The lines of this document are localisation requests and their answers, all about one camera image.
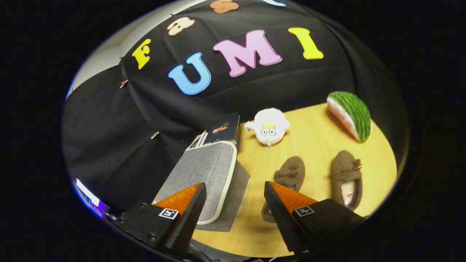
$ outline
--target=googly eyes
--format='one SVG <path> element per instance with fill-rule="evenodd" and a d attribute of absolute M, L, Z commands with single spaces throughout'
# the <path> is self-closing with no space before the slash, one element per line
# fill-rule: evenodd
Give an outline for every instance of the googly eyes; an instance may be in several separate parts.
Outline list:
<path fill-rule="evenodd" d="M 262 129 L 262 131 L 260 132 L 260 134 L 264 137 L 266 136 L 267 134 L 270 135 L 271 137 L 273 137 L 277 132 L 275 131 L 275 129 Z"/>

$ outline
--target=pink letter m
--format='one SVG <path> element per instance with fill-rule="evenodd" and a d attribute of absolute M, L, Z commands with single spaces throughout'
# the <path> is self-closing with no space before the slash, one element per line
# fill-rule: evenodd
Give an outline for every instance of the pink letter m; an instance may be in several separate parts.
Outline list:
<path fill-rule="evenodd" d="M 230 66 L 230 76 L 237 77 L 246 72 L 246 67 L 240 66 L 237 59 L 243 61 L 250 68 L 256 67 L 256 52 L 259 54 L 259 64 L 269 66 L 281 61 L 265 38 L 264 30 L 253 30 L 246 34 L 246 47 L 233 41 L 224 40 L 213 46 L 214 51 L 219 51 Z"/>

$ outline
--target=white wall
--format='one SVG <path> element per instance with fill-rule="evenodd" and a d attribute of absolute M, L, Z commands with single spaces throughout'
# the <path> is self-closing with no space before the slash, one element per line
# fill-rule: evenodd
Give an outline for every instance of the white wall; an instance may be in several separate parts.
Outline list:
<path fill-rule="evenodd" d="M 159 7 L 119 30 L 87 58 L 73 79 L 66 97 L 91 76 L 118 65 L 120 57 L 124 56 L 146 33 L 169 19 L 170 14 L 176 14 L 204 1 L 206 0 L 174 1 Z"/>

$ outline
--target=colorful foam letter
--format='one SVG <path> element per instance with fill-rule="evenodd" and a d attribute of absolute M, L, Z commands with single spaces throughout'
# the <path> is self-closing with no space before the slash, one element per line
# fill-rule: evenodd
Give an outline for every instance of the colorful foam letter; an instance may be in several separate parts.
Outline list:
<path fill-rule="evenodd" d="M 219 51 L 230 66 L 230 76 L 237 77 L 246 72 L 246 67 L 240 66 L 236 59 L 243 61 L 250 68 L 256 67 L 256 52 L 259 54 L 259 64 L 269 66 L 281 61 L 265 38 L 264 30 L 253 30 L 246 34 L 246 47 L 233 41 L 224 40 L 213 46 L 214 51 Z"/>
<path fill-rule="evenodd" d="M 210 7 L 213 8 L 213 11 L 219 14 L 226 13 L 228 11 L 236 10 L 240 5 L 233 2 L 233 0 L 218 0 L 212 2 Z"/>
<path fill-rule="evenodd" d="M 169 30 L 168 35 L 176 35 L 179 32 L 183 31 L 183 29 L 192 26 L 194 22 L 195 20 L 191 20 L 187 17 L 177 19 L 167 27 L 167 30 Z"/>
<path fill-rule="evenodd" d="M 200 93 L 210 84 L 211 75 L 204 62 L 202 62 L 201 56 L 202 54 L 197 52 L 186 59 L 186 63 L 192 64 L 201 76 L 197 83 L 193 84 L 188 80 L 183 73 L 182 65 L 176 66 L 168 73 L 168 77 L 175 81 L 179 89 L 190 96 Z"/>
<path fill-rule="evenodd" d="M 279 2 L 277 2 L 277 1 L 275 1 L 275 0 L 262 0 L 262 1 L 264 1 L 264 2 L 266 2 L 266 3 L 268 3 L 268 4 L 271 4 L 271 5 L 274 5 L 274 6 L 278 6 L 278 7 L 285 7 L 285 6 L 287 6 L 287 5 L 285 5 L 284 3 L 279 3 Z"/>
<path fill-rule="evenodd" d="M 304 49 L 304 56 L 305 59 L 322 59 L 323 53 L 317 49 L 315 46 L 314 41 L 312 41 L 311 36 L 309 35 L 311 32 L 305 28 L 288 28 L 288 32 L 296 35 L 299 42 Z"/>
<path fill-rule="evenodd" d="M 144 40 L 144 42 L 133 52 L 134 58 L 136 58 L 137 64 L 139 69 L 141 69 L 149 60 L 150 57 L 145 56 L 148 55 L 151 51 L 147 46 L 151 42 L 150 39 Z"/>

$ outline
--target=stuffed animal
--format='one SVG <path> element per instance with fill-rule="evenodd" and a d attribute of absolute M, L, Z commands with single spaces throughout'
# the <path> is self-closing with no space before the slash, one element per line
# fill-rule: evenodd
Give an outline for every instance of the stuffed animal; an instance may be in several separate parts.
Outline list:
<path fill-rule="evenodd" d="M 248 121 L 244 127 L 248 133 L 253 130 L 257 140 L 271 151 L 272 145 L 278 143 L 290 128 L 290 122 L 285 119 L 282 111 L 267 108 L 257 112 L 254 122 Z"/>

